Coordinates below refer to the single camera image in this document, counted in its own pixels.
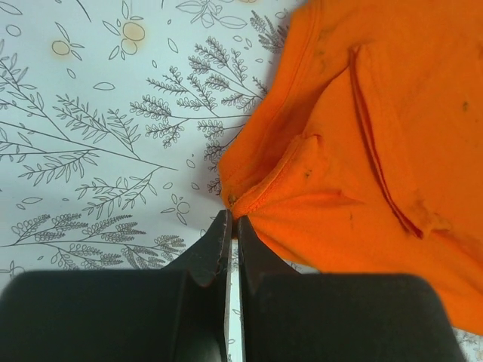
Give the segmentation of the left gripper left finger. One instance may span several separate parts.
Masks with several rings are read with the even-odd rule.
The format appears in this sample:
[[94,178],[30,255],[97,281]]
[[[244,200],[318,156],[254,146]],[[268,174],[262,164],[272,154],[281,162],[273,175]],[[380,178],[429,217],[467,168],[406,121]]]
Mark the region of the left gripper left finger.
[[232,214],[157,270],[28,271],[1,294],[3,361],[225,361]]

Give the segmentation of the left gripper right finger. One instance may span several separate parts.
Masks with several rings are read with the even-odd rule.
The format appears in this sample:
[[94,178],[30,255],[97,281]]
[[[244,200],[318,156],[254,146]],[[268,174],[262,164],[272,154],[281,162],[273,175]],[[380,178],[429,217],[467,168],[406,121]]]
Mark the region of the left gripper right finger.
[[302,274],[238,221],[247,361],[462,361],[430,285],[406,274]]

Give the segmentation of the orange t shirt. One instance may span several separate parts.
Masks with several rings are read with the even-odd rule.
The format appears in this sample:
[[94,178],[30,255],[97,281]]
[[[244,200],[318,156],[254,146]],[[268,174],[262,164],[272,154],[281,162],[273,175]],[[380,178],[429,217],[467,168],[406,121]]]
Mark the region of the orange t shirt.
[[309,1],[218,164],[279,256],[408,273],[482,332],[482,3]]

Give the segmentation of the floral table mat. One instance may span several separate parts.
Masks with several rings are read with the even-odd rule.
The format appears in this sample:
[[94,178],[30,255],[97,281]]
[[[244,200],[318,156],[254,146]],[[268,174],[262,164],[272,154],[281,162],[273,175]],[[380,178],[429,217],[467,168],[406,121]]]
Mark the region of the floral table mat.
[[[225,205],[218,164],[307,2],[3,1],[1,294],[25,272],[164,268],[227,210],[225,361],[247,361],[247,216]],[[302,274],[411,275],[323,272],[264,244]],[[441,303],[462,361],[480,361],[482,332],[455,327]]]

